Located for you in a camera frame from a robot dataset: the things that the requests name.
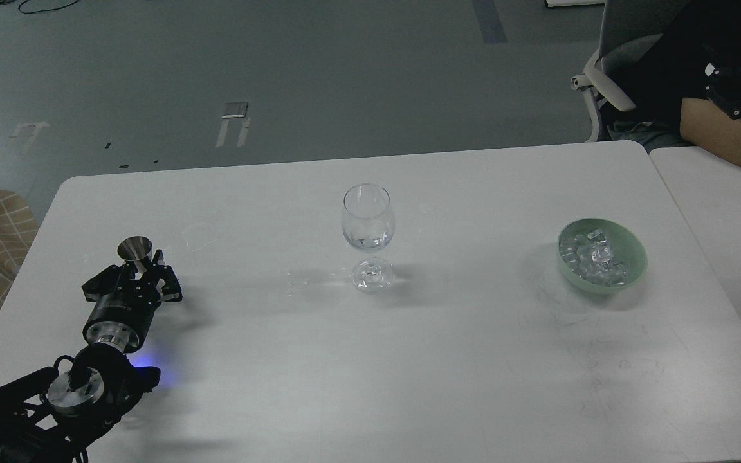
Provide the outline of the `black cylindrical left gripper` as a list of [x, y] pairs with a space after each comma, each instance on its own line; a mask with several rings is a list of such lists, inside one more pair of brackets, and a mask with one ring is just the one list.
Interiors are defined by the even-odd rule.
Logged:
[[153, 254], [149, 284], [128, 282], [130, 264], [112, 264], [82, 284], [85, 300], [95, 303], [82, 334], [88, 345], [108, 343], [124, 354], [144, 346], [156, 309], [163, 302], [182, 302], [183, 292], [162, 250]]

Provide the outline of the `person's bare forearm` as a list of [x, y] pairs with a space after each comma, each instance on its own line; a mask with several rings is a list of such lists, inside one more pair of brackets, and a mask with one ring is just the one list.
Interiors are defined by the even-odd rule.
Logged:
[[688, 143], [741, 168], [741, 120], [733, 120], [709, 100], [683, 98], [679, 134]]

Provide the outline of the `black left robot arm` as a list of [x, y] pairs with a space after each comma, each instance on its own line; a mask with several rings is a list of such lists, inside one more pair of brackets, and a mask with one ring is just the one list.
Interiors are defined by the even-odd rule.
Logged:
[[129, 354], [146, 340], [156, 310], [183, 298], [162, 250], [108, 266], [82, 290], [94, 305], [84, 349], [0, 387], [0, 462], [86, 462], [105, 436], [161, 381], [161, 369], [136, 366]]

